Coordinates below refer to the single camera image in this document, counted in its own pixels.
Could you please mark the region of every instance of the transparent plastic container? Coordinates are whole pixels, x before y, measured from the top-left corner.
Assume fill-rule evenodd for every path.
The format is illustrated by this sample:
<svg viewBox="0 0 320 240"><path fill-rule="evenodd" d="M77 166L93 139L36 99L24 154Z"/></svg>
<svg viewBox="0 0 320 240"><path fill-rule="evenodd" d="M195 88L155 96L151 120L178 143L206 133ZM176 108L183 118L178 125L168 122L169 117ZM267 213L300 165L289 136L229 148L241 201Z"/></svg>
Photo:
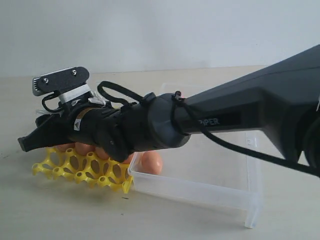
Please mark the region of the transparent plastic container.
<svg viewBox="0 0 320 240"><path fill-rule="evenodd" d="M179 90L187 98L209 87L165 83L159 94ZM255 131L215 133L234 144L257 149ZM246 211L245 227L254 228L263 206L260 160L217 145L203 134L175 149L158 151L160 175L139 172L142 152L128 168L134 190L200 206L224 206Z"/></svg>

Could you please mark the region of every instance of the table surface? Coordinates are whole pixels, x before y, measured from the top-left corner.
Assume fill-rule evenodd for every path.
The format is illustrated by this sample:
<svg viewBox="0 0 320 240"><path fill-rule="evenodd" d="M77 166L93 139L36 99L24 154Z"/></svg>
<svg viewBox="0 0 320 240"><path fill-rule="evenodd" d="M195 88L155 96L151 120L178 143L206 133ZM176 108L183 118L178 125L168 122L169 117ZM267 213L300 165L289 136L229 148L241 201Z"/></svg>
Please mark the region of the table surface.
<svg viewBox="0 0 320 240"><path fill-rule="evenodd" d="M163 83L214 87L263 66L93 74L88 81L114 81L143 95ZM17 142L35 127L41 98L32 77L0 78L0 239L319 239L320 183L316 177L262 162L264 209L254 229L243 219L131 191L89 189L32 176L44 151L22 152ZM279 155L260 136L262 151Z"/></svg>

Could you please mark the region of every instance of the black robotic arm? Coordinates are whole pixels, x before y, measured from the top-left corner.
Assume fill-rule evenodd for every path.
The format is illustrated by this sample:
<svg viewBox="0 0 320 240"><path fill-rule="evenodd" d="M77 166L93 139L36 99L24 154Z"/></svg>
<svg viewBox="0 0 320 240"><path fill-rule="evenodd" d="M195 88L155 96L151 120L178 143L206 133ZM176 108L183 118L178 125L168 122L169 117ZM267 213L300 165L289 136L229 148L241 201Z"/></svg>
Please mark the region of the black robotic arm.
<svg viewBox="0 0 320 240"><path fill-rule="evenodd" d="M320 176L320 45L186 99L178 91L142 97L107 81L98 86L101 98L90 91L88 78L83 67L34 78L34 95L52 93L44 100L60 102L55 110L46 107L50 113L37 118L37 129L18 139L24 151L81 142L123 162L133 152L178 148L203 133L230 150ZM112 97L104 88L136 102ZM114 109L111 102L123 107ZM243 130L262 130L284 159L211 134ZM298 163L302 152L309 166Z"/></svg>

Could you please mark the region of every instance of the egg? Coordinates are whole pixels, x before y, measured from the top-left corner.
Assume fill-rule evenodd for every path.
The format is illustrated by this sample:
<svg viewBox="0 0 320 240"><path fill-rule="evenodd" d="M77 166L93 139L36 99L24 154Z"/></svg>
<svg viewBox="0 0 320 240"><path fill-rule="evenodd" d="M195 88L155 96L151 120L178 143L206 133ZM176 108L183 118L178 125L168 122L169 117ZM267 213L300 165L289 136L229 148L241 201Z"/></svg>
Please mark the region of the egg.
<svg viewBox="0 0 320 240"><path fill-rule="evenodd" d="M103 160L108 160L109 159L109 154L105 152L105 150L102 147L96 147L95 148L95 153L96 155L103 159Z"/></svg>
<svg viewBox="0 0 320 240"><path fill-rule="evenodd" d="M75 144L74 143L67 143L67 144L61 144L61 145L57 145L55 146L55 148L60 151L60 152L65 152L67 149L70 149L70 148L74 148L75 147Z"/></svg>
<svg viewBox="0 0 320 240"><path fill-rule="evenodd" d="M93 152L95 150L95 146L88 145L85 143L80 143L80 142L76 142L74 147L75 147L75 151L82 156L85 156L89 152Z"/></svg>
<svg viewBox="0 0 320 240"><path fill-rule="evenodd" d="M123 164L131 163L133 157L134 157L134 153L130 154L129 157L126 160L124 160L122 163Z"/></svg>
<svg viewBox="0 0 320 240"><path fill-rule="evenodd" d="M159 175L163 168L161 155L157 151L146 151L141 157L141 171L146 174Z"/></svg>

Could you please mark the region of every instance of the yellow egg tray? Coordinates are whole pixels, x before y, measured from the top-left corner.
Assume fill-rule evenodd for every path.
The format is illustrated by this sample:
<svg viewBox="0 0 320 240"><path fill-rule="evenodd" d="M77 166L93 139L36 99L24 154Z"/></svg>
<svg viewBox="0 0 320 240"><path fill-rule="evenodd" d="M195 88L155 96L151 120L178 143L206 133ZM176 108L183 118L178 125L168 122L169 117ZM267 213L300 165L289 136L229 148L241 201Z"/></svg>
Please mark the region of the yellow egg tray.
<svg viewBox="0 0 320 240"><path fill-rule="evenodd" d="M32 166L32 174L41 172L48 179L54 180L62 176L68 181L79 184L82 181L93 188L109 186L113 191L122 189L127 194L130 190L133 177L128 174L129 164L119 163L112 159L103 160L94 152L86 156L76 153L74 148L60 152L54 147L46 148L46 157L42 162Z"/></svg>

